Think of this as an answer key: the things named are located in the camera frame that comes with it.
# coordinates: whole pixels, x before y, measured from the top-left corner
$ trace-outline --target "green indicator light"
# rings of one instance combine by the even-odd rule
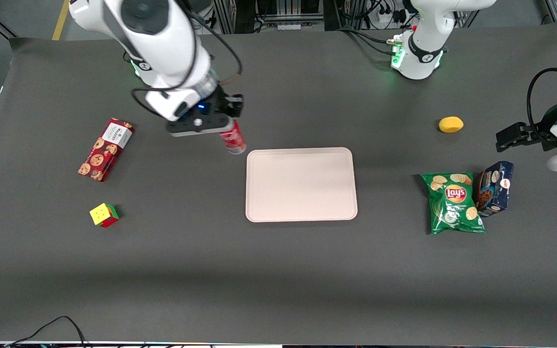
[[[137,71],[137,67],[134,65],[134,63],[132,62],[132,59],[130,60],[130,64],[132,65],[132,68],[134,68],[134,74],[139,76],[139,71]]]

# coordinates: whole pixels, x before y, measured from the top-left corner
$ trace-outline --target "coca-cola can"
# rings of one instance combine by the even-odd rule
[[[230,154],[239,155],[246,151],[246,142],[244,141],[242,132],[239,130],[238,122],[235,119],[232,119],[232,121],[234,122],[234,126],[230,130],[219,132],[219,134],[221,139],[225,142],[227,151],[229,151]]]

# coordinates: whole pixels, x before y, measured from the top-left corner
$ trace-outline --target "yellow lemon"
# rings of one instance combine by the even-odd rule
[[[454,133],[461,130],[464,127],[464,122],[461,121],[459,117],[449,116],[444,117],[440,121],[440,131],[444,133]]]

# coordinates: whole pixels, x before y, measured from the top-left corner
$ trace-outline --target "cookie box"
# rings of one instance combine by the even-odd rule
[[[79,174],[96,181],[106,180],[132,133],[130,123],[112,118],[79,168]]]

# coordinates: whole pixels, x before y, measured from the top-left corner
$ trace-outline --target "lays chip bag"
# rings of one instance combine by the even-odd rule
[[[444,230],[484,233],[472,200],[472,173],[420,174],[429,189],[431,234]]]

